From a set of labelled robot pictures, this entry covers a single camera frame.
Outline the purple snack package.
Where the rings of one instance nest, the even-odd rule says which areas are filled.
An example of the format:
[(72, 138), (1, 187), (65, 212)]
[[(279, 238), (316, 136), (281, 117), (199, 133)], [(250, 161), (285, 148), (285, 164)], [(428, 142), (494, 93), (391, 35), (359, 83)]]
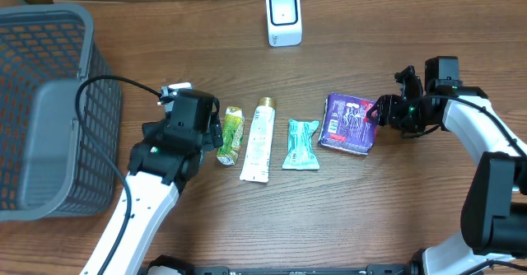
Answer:
[(372, 100), (338, 93), (328, 95), (318, 144), (339, 151), (367, 155), (375, 143), (376, 125), (366, 112)]

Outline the green yellow drink carton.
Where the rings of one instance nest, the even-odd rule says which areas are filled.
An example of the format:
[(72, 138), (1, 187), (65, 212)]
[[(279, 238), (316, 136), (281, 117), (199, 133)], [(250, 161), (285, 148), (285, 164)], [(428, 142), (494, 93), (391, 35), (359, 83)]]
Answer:
[(223, 165), (235, 165), (238, 161), (243, 140), (245, 117), (239, 107), (228, 106), (224, 118), (223, 146), (217, 150), (217, 159)]

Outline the white tube gold cap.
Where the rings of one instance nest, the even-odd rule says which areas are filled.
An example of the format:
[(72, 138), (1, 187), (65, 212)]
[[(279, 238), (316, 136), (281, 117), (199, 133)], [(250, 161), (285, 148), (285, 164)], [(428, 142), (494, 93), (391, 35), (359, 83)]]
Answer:
[(250, 125), (240, 180), (268, 182), (275, 114), (275, 99), (260, 98)]

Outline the teal candy wrapper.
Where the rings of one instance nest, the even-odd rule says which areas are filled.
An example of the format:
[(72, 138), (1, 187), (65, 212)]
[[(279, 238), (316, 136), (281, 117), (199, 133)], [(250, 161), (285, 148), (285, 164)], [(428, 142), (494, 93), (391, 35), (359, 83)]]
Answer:
[(287, 155), (282, 164), (284, 170), (318, 170), (319, 162), (314, 154), (312, 137), (319, 127), (318, 121), (289, 120)]

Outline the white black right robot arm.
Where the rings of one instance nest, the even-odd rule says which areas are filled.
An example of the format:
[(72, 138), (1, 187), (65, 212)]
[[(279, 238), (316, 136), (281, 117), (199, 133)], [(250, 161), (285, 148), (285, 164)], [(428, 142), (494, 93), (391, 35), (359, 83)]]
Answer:
[(498, 117), (487, 94), (459, 78), (459, 60), (437, 56), (425, 62), (425, 77), (413, 66), (394, 75), (398, 95), (381, 96), (366, 117), (390, 126), (403, 138), (438, 129), (453, 133), (477, 169), (460, 217), (460, 230), (439, 245), (419, 250), (406, 274), (482, 274), (503, 266), (524, 271), (526, 205), (512, 200), (526, 193), (526, 145)]

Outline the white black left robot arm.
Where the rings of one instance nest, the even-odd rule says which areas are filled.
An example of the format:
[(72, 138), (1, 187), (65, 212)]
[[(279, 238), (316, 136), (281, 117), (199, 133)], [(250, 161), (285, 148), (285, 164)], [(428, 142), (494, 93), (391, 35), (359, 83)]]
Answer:
[(218, 99), (188, 82), (157, 92), (164, 119), (142, 125), (124, 189), (85, 274), (135, 274), (149, 246), (208, 151), (222, 146)]

